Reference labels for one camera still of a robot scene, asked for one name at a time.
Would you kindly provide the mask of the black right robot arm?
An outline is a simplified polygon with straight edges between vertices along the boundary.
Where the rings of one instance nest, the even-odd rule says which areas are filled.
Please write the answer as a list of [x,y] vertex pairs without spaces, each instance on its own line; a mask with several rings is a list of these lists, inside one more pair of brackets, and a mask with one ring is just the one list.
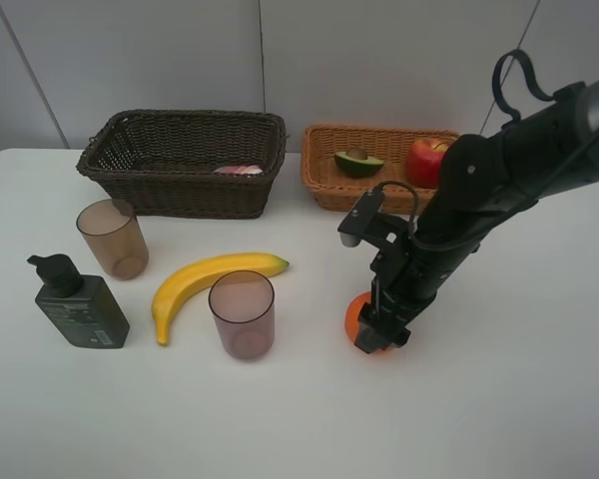
[[599,183],[599,81],[571,85],[550,107],[496,135],[459,137],[444,154],[439,186],[407,220],[385,214],[385,183],[363,193],[338,227],[349,247],[377,249],[370,299],[354,345],[400,348],[408,325],[485,237],[542,198]]

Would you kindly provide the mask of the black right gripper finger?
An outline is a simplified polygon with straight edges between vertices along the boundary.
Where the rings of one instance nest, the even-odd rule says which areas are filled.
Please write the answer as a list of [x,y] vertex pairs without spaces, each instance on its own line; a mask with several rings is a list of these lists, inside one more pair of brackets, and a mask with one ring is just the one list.
[[410,338],[410,331],[403,323],[389,324],[384,330],[386,349],[402,348]]
[[363,307],[355,320],[356,333],[353,344],[366,354],[376,354],[387,349],[387,342],[375,330],[372,324],[372,313],[369,307]]

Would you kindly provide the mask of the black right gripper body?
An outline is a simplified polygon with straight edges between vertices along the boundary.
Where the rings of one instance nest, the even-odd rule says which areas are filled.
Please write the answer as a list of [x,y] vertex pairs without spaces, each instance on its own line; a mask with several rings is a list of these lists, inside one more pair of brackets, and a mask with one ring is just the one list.
[[376,332],[398,332],[434,301],[438,290],[472,253],[479,241],[446,250],[422,249],[404,227],[370,227],[369,242],[378,249],[367,325]]

